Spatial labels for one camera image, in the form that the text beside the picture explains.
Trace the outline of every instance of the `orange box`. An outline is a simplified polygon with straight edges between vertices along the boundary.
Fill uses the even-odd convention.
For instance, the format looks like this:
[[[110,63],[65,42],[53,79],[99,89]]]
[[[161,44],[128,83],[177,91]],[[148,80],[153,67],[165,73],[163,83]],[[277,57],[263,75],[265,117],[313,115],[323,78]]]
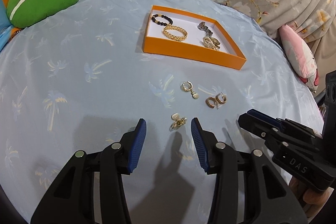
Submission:
[[[164,27],[151,20],[152,15],[155,14],[164,14],[170,17],[174,26],[179,26],[188,32],[187,39],[183,42],[177,42],[165,37],[162,33]],[[166,22],[161,17],[158,17],[157,20]],[[205,48],[201,44],[205,32],[199,30],[197,26],[202,21],[213,32],[212,37],[221,42],[220,51]],[[182,36],[181,33],[175,30],[169,30],[168,32]],[[246,62],[244,54],[216,20],[183,10],[156,5],[153,5],[147,22],[143,51],[202,61],[237,70],[240,70]]]

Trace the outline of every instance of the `human hand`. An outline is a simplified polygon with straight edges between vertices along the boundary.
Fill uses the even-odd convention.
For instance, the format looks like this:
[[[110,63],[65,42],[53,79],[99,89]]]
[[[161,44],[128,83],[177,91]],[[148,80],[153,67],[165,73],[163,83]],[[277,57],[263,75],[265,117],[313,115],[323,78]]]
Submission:
[[[307,188],[306,186],[302,187],[303,183],[300,182],[297,178],[292,177],[289,182],[289,187],[296,196],[297,199],[302,197],[303,201],[310,206],[305,210],[307,217],[313,217],[321,210],[324,204],[328,201],[328,198],[331,195],[331,188],[325,190],[323,193],[316,193],[315,191]]]

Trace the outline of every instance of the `beaded bracelet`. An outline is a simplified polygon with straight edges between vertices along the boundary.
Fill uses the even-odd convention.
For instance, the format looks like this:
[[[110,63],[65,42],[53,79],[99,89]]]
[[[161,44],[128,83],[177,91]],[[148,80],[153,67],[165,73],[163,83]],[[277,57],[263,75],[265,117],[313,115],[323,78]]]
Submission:
[[[169,21],[169,24],[168,24],[168,23],[165,23],[165,22],[157,21],[157,20],[155,19],[156,17],[162,17],[162,18],[168,20],[168,21]],[[156,24],[158,24],[158,25],[162,25],[162,26],[173,25],[173,21],[172,21],[172,19],[169,18],[169,17],[167,17],[167,16],[165,16],[165,15],[158,15],[158,14],[153,15],[153,16],[152,16],[152,21],[155,22]]]

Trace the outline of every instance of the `gold hoop earring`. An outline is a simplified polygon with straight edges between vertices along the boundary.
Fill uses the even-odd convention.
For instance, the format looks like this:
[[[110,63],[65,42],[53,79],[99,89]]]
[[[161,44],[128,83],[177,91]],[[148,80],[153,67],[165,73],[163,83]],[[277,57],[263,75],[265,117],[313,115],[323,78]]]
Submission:
[[[191,95],[193,96],[194,99],[198,99],[199,95],[198,93],[196,93],[195,91],[193,91],[193,84],[190,81],[186,81],[182,84],[181,88],[185,91],[185,92],[191,92]]]
[[[221,94],[222,94],[222,99],[223,99],[223,100],[220,100],[220,98],[219,98],[220,93],[218,93],[218,94],[216,95],[216,100],[217,100],[217,102],[219,102],[221,105],[224,105],[224,104],[226,103],[226,95],[224,95],[223,92],[221,92]]]
[[[205,103],[208,105],[208,107],[214,108],[216,107],[218,109],[218,102],[214,97],[209,97],[205,100]]]

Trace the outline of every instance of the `das logo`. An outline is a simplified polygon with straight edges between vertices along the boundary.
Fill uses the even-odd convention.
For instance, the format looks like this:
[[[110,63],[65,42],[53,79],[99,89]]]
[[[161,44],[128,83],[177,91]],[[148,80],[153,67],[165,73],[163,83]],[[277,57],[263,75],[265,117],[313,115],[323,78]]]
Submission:
[[[304,166],[302,163],[298,162],[296,159],[292,158],[289,162],[290,165],[292,165],[295,169],[300,171],[301,173],[305,173],[308,169],[308,167]]]

